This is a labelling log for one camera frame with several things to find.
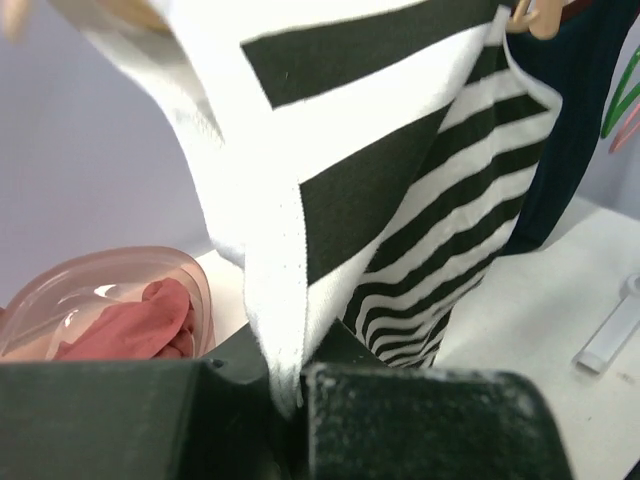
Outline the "pink wire hanger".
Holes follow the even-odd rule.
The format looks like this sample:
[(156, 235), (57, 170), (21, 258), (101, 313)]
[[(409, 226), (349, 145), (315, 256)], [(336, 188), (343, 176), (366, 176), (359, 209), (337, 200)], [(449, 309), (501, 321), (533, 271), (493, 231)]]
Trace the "pink wire hanger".
[(614, 154), (620, 150), (639, 129), (639, 111), (640, 104), (637, 104), (612, 140), (609, 147), (610, 154)]

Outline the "rust red tank top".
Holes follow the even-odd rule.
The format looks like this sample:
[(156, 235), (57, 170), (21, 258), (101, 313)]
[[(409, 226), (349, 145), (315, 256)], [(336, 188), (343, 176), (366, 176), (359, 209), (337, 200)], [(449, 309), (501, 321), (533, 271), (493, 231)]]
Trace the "rust red tank top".
[(59, 343), (59, 361), (192, 358), (195, 310), (185, 286), (172, 278), (154, 281), (141, 299), (105, 308), (73, 342)]

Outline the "black white striped tank top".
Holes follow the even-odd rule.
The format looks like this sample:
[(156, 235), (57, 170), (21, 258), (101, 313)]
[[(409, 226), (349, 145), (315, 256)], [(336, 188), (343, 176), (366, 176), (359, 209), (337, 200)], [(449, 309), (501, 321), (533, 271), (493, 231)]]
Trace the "black white striped tank top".
[(507, 1), (156, 1), (57, 8), (168, 118), (214, 248), (244, 272), (274, 402), (335, 321), (426, 366), (507, 242), (561, 106)]

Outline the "beige wooden hanger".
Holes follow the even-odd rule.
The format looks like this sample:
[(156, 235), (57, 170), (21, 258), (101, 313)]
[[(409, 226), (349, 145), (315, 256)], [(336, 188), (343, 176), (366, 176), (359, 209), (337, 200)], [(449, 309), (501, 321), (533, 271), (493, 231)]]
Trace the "beige wooden hanger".
[[(169, 34), (170, 28), (155, 12), (148, 1), (98, 1), (109, 14), (136, 28)], [(553, 38), (561, 23), (565, 1), (519, 1), (512, 10), (506, 26), (508, 33), (529, 31), (540, 40)], [(31, 1), (2, 1), (1, 30), (6, 38), (14, 40), (23, 30), (32, 6)]]

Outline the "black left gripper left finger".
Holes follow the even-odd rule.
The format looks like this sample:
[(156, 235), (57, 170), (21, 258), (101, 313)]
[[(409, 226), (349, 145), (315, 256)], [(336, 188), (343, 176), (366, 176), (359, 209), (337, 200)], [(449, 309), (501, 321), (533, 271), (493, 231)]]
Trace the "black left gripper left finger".
[(286, 479), (248, 328), (195, 360), (1, 368), (5, 479)]

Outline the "green plastic hanger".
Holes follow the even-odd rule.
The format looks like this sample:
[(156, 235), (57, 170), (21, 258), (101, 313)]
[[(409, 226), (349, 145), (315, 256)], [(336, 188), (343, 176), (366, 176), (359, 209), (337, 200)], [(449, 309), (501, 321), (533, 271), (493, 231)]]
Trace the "green plastic hanger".
[(627, 109), (639, 95), (639, 84), (636, 84), (628, 93), (625, 92), (627, 84), (630, 81), (635, 68), (639, 64), (639, 51), (640, 48), (637, 47), (630, 60), (628, 61), (614, 91), (609, 107), (603, 119), (602, 128), (600, 131), (601, 139), (605, 139), (609, 136), (622, 115), (627, 111)]

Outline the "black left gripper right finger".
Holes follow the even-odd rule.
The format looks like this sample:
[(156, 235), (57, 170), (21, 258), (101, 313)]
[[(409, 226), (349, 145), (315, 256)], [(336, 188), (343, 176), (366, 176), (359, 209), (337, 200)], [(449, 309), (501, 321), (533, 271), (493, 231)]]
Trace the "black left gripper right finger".
[(312, 479), (570, 479), (553, 415), (511, 372), (394, 369), (335, 322), (307, 365)]

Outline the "navy blue garment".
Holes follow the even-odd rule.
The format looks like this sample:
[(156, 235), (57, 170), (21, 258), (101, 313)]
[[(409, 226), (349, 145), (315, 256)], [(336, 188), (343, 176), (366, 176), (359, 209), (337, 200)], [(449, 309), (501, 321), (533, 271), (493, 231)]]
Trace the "navy blue garment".
[(573, 198), (591, 161), (611, 98), (627, 35), (639, 17), (638, 0), (574, 1), (565, 6), (556, 36), (511, 34), (512, 57), (557, 91), (563, 104), (503, 255), (539, 248)]

